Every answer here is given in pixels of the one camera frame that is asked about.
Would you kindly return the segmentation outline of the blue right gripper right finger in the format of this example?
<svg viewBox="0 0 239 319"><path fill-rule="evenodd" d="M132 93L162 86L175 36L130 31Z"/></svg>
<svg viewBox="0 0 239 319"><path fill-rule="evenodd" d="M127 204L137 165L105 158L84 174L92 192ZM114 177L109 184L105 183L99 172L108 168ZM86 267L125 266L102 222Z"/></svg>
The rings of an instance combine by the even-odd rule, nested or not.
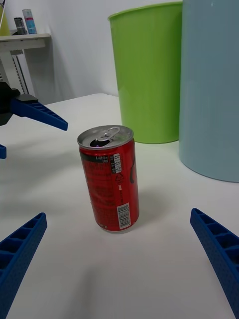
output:
<svg viewBox="0 0 239 319"><path fill-rule="evenodd" d="M235 318L239 318L239 238L194 208L190 224L218 277Z"/></svg>

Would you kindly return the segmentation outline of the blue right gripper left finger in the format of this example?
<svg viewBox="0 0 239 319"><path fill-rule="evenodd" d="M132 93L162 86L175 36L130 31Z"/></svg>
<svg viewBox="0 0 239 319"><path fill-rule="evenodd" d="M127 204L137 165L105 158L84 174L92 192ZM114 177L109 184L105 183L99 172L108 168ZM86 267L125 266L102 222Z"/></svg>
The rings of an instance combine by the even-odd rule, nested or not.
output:
<svg viewBox="0 0 239 319"><path fill-rule="evenodd" d="M7 317L46 229L46 214L41 212L1 241L0 318Z"/></svg>

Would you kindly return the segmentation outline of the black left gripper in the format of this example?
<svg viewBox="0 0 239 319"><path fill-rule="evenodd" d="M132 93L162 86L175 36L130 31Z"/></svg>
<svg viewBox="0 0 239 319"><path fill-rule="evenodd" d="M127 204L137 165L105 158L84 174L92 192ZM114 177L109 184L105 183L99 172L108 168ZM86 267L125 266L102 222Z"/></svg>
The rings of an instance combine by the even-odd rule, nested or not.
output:
<svg viewBox="0 0 239 319"><path fill-rule="evenodd" d="M29 94L20 95L6 82L0 82L0 126L6 125L12 115L27 117L66 131L68 123ZM6 147L0 145L0 159L6 158Z"/></svg>

